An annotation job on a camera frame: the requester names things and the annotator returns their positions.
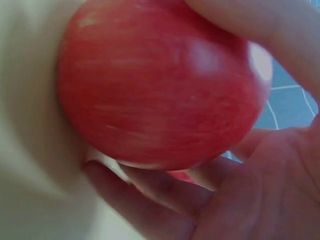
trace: palm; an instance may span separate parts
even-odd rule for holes
[[[147,197],[98,163],[86,170],[148,240],[317,240],[319,131],[317,119],[308,128],[252,130],[232,150],[244,164],[219,157],[188,171],[202,186],[122,166]]]
[[[312,138],[307,129],[297,128],[261,138],[246,164],[222,181],[194,240],[319,239],[319,179],[312,173],[318,161],[310,155],[316,153]]]

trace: apple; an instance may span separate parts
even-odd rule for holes
[[[57,93],[70,123],[102,153],[175,171],[238,143],[271,79],[267,51],[183,0],[88,0],[61,43]]]

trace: blue tile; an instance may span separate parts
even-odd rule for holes
[[[269,102],[280,129],[308,126],[313,119],[300,87],[273,90]]]
[[[254,128],[262,128],[262,129],[275,129],[276,128],[274,117],[273,117],[268,106],[266,106],[264,108],[258,121],[255,123]]]
[[[273,87],[283,87],[296,85],[296,81],[290,74],[275,60],[273,59]]]
[[[309,106],[313,112],[313,114],[317,114],[319,112],[318,105],[316,101],[313,99],[313,97],[308,93],[307,91],[304,91],[306,101],[309,103]]]

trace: tiled floor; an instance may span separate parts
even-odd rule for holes
[[[307,126],[318,113],[316,102],[276,61],[269,100],[255,128],[284,129]],[[224,154],[237,159],[230,152]]]

